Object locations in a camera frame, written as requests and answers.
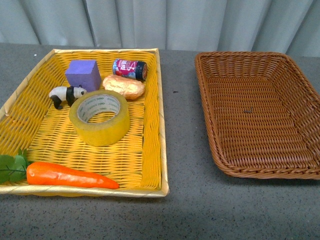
tape core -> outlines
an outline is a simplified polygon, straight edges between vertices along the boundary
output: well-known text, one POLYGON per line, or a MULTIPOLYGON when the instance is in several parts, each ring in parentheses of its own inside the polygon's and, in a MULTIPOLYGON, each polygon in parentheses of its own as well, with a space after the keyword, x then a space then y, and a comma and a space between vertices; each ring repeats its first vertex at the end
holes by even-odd
POLYGON ((78 118, 84 122, 88 123, 88 121, 99 113, 103 112, 112 112, 115 115, 110 118, 115 118, 120 111, 120 102, 114 96, 111 95, 94 95, 86 100, 84 100, 76 111, 78 118))

toy panda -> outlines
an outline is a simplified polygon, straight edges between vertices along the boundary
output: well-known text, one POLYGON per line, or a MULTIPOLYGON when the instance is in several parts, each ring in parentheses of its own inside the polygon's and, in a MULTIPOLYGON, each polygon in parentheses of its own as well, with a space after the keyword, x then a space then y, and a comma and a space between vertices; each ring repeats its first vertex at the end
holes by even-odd
POLYGON ((63 107, 60 105, 63 101, 67 101, 69 107, 80 98, 82 95, 86 94, 87 90, 82 88, 81 85, 79 87, 74 86, 58 86, 51 90, 49 93, 49 98, 52 99, 54 103, 54 107, 58 110, 62 109, 63 107))

bread roll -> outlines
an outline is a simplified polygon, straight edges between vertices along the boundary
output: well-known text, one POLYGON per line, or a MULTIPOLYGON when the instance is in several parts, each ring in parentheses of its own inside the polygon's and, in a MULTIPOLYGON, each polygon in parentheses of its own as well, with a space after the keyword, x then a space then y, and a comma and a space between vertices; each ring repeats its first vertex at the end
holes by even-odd
POLYGON ((145 92, 145 85, 138 80, 110 75, 104 78, 102 85, 106 90, 115 91, 127 100, 134 100, 145 92))

tabletop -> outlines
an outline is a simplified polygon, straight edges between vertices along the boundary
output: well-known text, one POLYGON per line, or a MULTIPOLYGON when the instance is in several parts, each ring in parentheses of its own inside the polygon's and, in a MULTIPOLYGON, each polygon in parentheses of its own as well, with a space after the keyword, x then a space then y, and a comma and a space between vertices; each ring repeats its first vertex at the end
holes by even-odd
MULTIPOLYGON (((52 49, 0 43, 0 105, 52 49)), ((160 50, 170 193, 162 198, 0 195, 6 239, 319 239, 320 181, 231 177, 215 165, 194 59, 160 50)), ((320 58, 291 56, 320 93, 320 58)))

toy carrot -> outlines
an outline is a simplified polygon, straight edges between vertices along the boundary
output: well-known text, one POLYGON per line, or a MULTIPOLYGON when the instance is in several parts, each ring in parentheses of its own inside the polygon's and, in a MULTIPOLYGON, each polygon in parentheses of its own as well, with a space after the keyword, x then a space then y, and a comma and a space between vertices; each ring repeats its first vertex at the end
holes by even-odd
POLYGON ((30 185, 64 185, 81 188, 118 189, 119 184, 94 172, 75 170, 51 162, 34 162, 26 169, 30 185))
POLYGON ((27 160, 27 151, 18 155, 0 155, 0 184, 26 179, 30 185, 61 185, 81 188, 118 189, 119 184, 94 172, 75 170, 50 162, 27 160))

